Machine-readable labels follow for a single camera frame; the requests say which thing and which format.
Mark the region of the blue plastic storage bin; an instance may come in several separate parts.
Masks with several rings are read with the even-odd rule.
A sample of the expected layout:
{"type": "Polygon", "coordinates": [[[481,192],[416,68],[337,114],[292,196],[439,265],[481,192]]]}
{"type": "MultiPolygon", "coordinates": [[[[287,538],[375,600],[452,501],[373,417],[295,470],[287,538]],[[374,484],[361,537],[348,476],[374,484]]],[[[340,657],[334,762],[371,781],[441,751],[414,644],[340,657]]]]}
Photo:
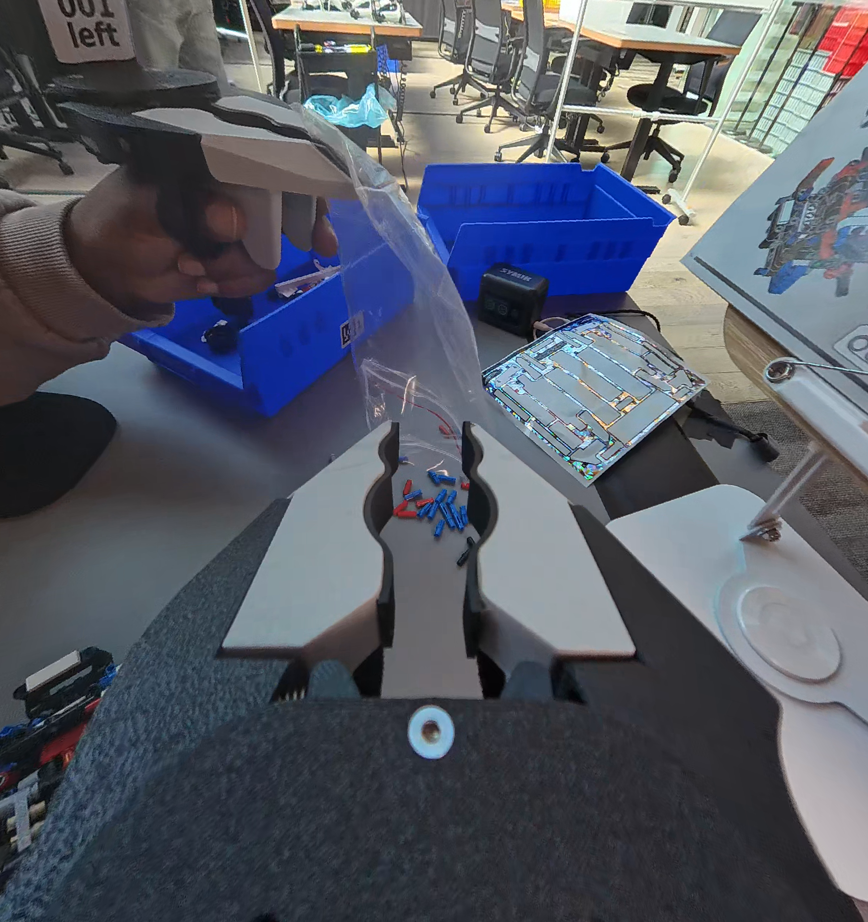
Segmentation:
{"type": "Polygon", "coordinates": [[[496,264],[553,297],[627,292],[674,215],[604,165],[430,164],[417,216],[463,301],[496,264]]]}

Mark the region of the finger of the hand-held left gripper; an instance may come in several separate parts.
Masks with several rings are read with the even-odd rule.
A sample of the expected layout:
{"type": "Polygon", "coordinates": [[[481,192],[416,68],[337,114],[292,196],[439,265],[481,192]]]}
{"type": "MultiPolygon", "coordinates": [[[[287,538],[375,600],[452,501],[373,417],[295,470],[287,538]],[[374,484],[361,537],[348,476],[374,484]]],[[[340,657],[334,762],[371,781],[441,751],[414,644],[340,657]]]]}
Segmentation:
{"type": "Polygon", "coordinates": [[[281,99],[268,96],[226,96],[213,102],[213,114],[237,127],[261,129],[288,141],[309,144],[340,172],[349,173],[343,157],[325,141],[313,136],[299,111],[281,99]]]}
{"type": "Polygon", "coordinates": [[[350,175],[308,137],[232,123],[202,109],[146,109],[138,117],[169,139],[194,135],[218,182],[326,199],[357,198],[350,175]]]}

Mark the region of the black device with green lights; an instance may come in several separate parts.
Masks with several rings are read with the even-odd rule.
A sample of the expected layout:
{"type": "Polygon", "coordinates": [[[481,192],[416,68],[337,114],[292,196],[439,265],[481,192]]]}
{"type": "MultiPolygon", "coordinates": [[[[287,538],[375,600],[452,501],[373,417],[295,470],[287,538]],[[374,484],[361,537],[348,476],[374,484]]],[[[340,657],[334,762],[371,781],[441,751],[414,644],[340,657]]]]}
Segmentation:
{"type": "Polygon", "coordinates": [[[496,263],[482,275],[477,319],[515,337],[532,340],[550,288],[549,279],[523,268],[496,263]]]}

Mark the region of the red plastic crate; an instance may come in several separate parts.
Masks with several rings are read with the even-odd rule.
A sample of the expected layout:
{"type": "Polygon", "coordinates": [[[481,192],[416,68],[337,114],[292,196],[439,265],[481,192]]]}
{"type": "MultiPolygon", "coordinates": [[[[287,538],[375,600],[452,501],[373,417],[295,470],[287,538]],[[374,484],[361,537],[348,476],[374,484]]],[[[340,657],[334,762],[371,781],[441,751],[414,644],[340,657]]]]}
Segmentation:
{"type": "Polygon", "coordinates": [[[868,9],[842,7],[819,43],[829,57],[821,70],[828,75],[852,78],[868,61],[868,9]]]}

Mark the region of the pile of blue red pins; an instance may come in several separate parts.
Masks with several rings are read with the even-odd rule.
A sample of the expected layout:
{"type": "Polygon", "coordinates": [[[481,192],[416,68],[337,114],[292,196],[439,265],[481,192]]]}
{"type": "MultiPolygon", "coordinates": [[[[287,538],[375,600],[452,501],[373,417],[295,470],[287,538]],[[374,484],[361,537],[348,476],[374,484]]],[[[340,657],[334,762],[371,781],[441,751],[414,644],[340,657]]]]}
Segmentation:
{"type": "Polygon", "coordinates": [[[469,479],[462,469],[462,433],[443,422],[399,430],[392,514],[417,523],[436,541],[467,531],[469,479]]]}

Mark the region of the long wooden work table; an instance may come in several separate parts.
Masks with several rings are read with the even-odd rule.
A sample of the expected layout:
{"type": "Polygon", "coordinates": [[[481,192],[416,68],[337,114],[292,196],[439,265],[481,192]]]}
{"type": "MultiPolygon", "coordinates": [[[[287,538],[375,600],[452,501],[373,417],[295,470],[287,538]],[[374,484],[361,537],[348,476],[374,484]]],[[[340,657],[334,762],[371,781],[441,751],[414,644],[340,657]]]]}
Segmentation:
{"type": "Polygon", "coordinates": [[[707,128],[716,125],[716,118],[708,109],[699,109],[696,101],[692,100],[685,107],[689,111],[676,111],[665,106],[666,92],[671,90],[669,85],[673,70],[678,65],[693,65],[704,63],[703,84],[709,81],[716,63],[735,58],[740,47],[735,44],[718,42],[706,37],[688,36],[684,33],[672,32],[653,26],[637,24],[624,25],[594,25],[586,23],[588,16],[587,3],[583,2],[575,19],[570,21],[558,17],[556,23],[571,32],[572,40],[567,52],[563,76],[569,77],[575,63],[577,44],[579,40],[588,40],[599,45],[602,49],[618,54],[620,52],[635,52],[658,66],[654,80],[648,90],[640,95],[638,101],[630,101],[627,108],[604,108],[599,106],[586,106],[575,103],[566,103],[560,98],[553,115],[552,132],[557,130],[557,125],[563,114],[588,115],[599,114],[602,117],[620,116],[629,117],[636,121],[636,129],[625,150],[624,163],[620,169],[620,176],[626,181],[633,181],[636,168],[645,158],[646,147],[651,137],[653,126],[660,123],[694,123],[707,128]]]}

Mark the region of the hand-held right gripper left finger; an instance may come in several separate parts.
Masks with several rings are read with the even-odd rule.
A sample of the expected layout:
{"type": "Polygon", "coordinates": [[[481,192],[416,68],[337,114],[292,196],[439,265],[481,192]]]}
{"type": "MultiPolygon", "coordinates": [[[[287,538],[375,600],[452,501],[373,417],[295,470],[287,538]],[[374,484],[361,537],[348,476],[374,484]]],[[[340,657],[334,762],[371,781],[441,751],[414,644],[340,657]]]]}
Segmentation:
{"type": "Polygon", "coordinates": [[[360,695],[381,695],[395,625],[382,531],[400,455],[399,424],[383,423],[289,497],[221,657],[288,663],[277,695],[304,691],[325,661],[343,665],[360,695]]]}

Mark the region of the brick-built toy race car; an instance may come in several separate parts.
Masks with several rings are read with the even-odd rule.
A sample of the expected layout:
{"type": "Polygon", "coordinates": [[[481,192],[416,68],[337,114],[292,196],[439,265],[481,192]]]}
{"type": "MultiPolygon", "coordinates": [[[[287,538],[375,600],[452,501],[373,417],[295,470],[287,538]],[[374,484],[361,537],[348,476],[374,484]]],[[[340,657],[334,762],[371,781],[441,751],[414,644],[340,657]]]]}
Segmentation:
{"type": "Polygon", "coordinates": [[[118,672],[89,646],[60,657],[13,692],[24,721],[0,730],[0,893],[31,849],[94,711],[118,672]]]}

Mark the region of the white rounded tray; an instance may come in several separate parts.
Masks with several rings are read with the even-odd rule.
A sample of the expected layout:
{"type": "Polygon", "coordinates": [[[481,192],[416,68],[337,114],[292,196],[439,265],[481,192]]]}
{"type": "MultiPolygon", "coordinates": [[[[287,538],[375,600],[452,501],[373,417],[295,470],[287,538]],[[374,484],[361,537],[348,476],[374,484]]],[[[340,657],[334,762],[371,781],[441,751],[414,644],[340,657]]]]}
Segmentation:
{"type": "Polygon", "coordinates": [[[868,920],[868,600],[789,524],[747,536],[759,506],[720,485],[608,528],[777,702],[795,811],[868,920]]]}

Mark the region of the clear zip bag red seal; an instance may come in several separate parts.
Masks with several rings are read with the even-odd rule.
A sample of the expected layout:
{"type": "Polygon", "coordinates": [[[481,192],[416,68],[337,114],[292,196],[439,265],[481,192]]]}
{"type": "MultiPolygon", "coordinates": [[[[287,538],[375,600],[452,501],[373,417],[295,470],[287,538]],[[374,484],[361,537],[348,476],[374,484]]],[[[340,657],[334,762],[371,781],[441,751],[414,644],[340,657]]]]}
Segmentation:
{"type": "Polygon", "coordinates": [[[336,126],[303,116],[356,195],[328,204],[367,427],[398,424],[400,457],[458,478],[463,423],[487,410],[472,322],[398,180],[336,126]]]}

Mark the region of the open instruction booklet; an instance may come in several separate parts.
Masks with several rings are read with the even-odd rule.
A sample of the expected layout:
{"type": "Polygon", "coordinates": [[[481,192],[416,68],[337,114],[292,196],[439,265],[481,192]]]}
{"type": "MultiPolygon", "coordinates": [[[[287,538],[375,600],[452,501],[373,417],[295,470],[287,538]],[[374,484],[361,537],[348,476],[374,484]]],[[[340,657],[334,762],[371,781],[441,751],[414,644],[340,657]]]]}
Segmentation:
{"type": "Polygon", "coordinates": [[[868,415],[868,63],[682,262],[868,415]]]}

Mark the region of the blue storage bin white label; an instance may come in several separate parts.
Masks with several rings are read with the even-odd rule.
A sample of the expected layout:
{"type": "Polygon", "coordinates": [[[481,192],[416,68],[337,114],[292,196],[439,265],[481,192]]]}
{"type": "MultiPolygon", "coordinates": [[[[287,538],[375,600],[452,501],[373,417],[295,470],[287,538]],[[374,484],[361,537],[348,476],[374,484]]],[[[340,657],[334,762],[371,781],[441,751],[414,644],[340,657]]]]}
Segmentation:
{"type": "Polygon", "coordinates": [[[332,201],[330,219],[336,257],[281,239],[275,283],[250,297],[236,352],[215,356],[200,342],[205,329],[228,317],[205,297],[176,303],[170,323],[121,343],[211,399],[276,415],[414,300],[411,272],[358,201],[332,201]]]}

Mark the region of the teal plastic sheet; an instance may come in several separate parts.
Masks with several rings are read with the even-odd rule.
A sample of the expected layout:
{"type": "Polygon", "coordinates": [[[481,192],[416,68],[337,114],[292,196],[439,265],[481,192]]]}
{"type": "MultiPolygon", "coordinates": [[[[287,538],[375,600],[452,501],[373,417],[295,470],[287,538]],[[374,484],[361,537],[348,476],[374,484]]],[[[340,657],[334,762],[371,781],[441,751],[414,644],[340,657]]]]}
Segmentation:
{"type": "Polygon", "coordinates": [[[339,129],[379,129],[395,111],[396,98],[384,87],[368,85],[360,98],[312,95],[303,107],[339,129]]]}

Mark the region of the grey desk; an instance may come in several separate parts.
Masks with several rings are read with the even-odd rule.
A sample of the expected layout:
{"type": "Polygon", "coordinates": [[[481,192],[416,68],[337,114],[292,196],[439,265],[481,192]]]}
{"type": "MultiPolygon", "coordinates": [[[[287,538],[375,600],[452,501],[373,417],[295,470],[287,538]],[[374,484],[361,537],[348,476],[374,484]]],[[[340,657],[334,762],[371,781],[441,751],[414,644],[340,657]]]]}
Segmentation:
{"type": "MultiPolygon", "coordinates": [[[[0,520],[0,727],[20,719],[12,697],[26,675],[72,649],[96,645],[122,662],[154,617],[209,561],[273,501],[284,499],[331,454],[367,433],[349,360],[337,364],[273,419],[205,399],[194,388],[122,345],[107,359],[74,368],[48,386],[92,398],[117,420],[117,432],[82,480],[59,501],[0,520]]],[[[711,474],[766,499],[800,452],[789,444],[770,466],[749,444],[684,437],[678,424],[647,438],[622,466],[644,470],[660,456],[673,488],[698,490],[711,474]]],[[[409,654],[431,645],[442,669],[431,689],[447,697],[481,696],[477,668],[464,655],[462,578],[454,564],[406,564],[397,587],[411,595],[407,626],[385,664],[393,691],[411,691],[409,654]]]]}

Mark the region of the person's left hand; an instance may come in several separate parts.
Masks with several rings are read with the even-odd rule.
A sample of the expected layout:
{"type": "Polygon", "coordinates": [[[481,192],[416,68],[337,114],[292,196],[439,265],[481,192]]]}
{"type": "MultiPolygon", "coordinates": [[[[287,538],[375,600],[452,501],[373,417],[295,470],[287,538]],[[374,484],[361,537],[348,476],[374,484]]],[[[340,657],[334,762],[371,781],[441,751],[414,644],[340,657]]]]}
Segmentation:
{"type": "Polygon", "coordinates": [[[166,233],[155,189],[120,166],[71,208],[64,227],[71,264],[97,295],[146,325],[176,302],[266,291],[275,271],[257,266],[243,247],[243,212],[220,192],[205,192],[203,202],[209,237],[225,245],[207,260],[166,233]]]}

